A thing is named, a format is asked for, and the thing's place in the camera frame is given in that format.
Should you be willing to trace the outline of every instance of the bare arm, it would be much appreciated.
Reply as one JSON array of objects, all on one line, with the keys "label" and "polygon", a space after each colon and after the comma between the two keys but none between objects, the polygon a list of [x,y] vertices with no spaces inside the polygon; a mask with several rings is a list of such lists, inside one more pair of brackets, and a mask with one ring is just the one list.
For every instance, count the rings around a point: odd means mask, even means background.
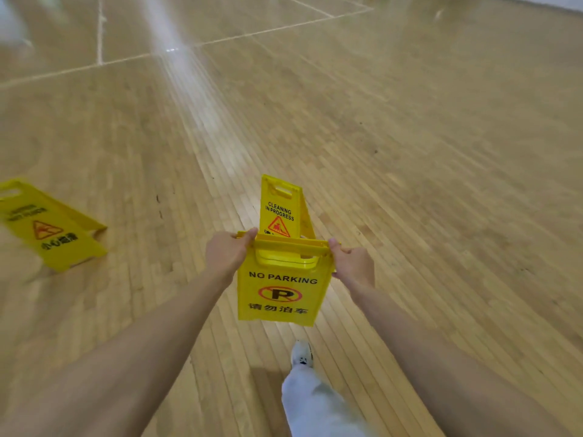
[{"label": "bare arm", "polygon": [[64,368],[0,426],[12,436],[140,436],[184,365],[203,323],[257,233],[219,233],[207,269],[175,298]]},{"label": "bare arm", "polygon": [[535,400],[375,290],[374,262],[366,249],[344,249],[334,239],[330,247],[335,276],[448,437],[571,437]]}]

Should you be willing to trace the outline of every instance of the foot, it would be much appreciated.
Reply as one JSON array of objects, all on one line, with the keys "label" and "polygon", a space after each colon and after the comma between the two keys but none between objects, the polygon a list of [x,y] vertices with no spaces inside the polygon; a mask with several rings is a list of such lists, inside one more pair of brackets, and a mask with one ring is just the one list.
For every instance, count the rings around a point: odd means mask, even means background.
[{"label": "foot", "polygon": [[305,365],[306,367],[314,367],[314,356],[312,355],[312,348],[305,340],[296,340],[295,345],[291,351],[291,366]]}]

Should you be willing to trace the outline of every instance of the gym floor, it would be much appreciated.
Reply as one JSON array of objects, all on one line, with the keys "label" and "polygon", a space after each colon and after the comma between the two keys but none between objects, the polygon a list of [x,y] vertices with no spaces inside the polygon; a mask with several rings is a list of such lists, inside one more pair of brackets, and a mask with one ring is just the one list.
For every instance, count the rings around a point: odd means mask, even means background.
[{"label": "gym floor", "polygon": [[[583,433],[583,15],[512,0],[2,0],[0,181],[109,228],[61,274],[0,232],[0,414],[168,298],[261,174],[413,316]],[[296,338],[380,436],[442,436],[333,282],[315,327],[231,286],[145,436],[288,435]]]}]

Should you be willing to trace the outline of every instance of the forearm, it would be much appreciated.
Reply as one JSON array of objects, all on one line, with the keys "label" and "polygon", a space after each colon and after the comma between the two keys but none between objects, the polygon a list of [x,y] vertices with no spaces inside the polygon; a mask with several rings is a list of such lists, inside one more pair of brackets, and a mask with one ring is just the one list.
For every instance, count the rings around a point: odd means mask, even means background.
[{"label": "forearm", "polygon": [[141,435],[227,284],[221,273],[202,273],[176,297],[66,367],[0,428],[0,435]]},{"label": "forearm", "polygon": [[351,293],[448,437],[571,435],[533,399],[423,327],[388,295],[371,288]]}]

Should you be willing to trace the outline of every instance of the hand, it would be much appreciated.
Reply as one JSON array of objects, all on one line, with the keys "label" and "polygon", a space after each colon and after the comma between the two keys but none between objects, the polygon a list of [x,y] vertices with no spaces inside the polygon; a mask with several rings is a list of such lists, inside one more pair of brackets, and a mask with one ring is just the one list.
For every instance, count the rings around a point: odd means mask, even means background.
[{"label": "hand", "polygon": [[340,279],[351,295],[361,288],[374,288],[374,261],[366,248],[344,248],[334,238],[328,241],[334,255],[336,272],[332,276]]},{"label": "hand", "polygon": [[230,284],[245,256],[247,246],[255,239],[257,228],[251,228],[242,238],[237,239],[235,233],[221,231],[215,234],[206,244],[206,268],[209,271],[224,274]]}]

